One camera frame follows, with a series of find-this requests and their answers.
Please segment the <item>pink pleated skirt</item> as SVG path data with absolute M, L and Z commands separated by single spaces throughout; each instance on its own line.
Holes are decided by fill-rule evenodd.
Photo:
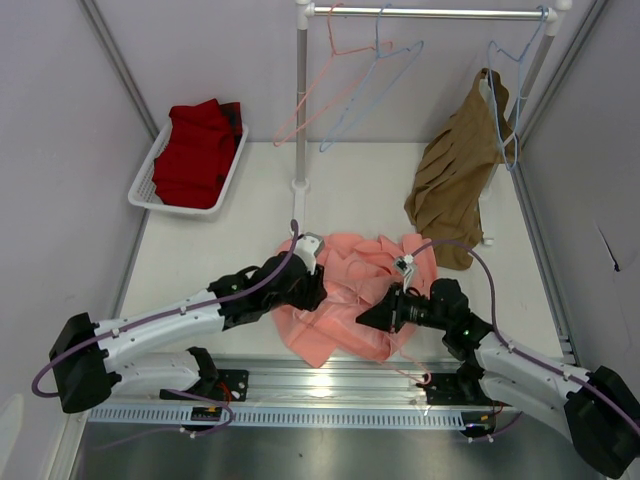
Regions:
M 421 235 L 405 234 L 394 242 L 384 235 L 368 239 L 355 233 L 324 238 L 318 256 L 324 268 L 327 297 L 314 311 L 283 306 L 272 318 L 284 345 L 314 368 L 341 350 L 357 357 L 384 362 L 404 346 L 415 332 L 405 325 L 395 334 L 360 325 L 356 318 L 378 304 L 391 284 L 402 283 L 394 260 L 427 243 Z

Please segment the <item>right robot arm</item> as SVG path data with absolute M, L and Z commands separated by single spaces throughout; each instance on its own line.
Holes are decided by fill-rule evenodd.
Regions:
M 639 457 L 639 402 L 623 378 L 600 366 L 572 366 L 507 339 L 472 312 L 453 279 L 438 279 L 428 295 L 392 284 L 357 323 L 385 333 L 406 325 L 441 330 L 464 373 L 458 395 L 512 406 L 564 436 L 598 473 L 619 479 Z

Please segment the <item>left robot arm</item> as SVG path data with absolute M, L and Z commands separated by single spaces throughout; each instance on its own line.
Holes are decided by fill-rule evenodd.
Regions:
M 280 307 L 313 312 L 326 297 L 323 266 L 281 252 L 155 313 L 99 322 L 76 314 L 49 352 L 53 396 L 66 414 L 90 410 L 115 394 L 211 398 L 219 374 L 205 348 L 190 347 L 170 359 L 158 349 L 255 323 Z

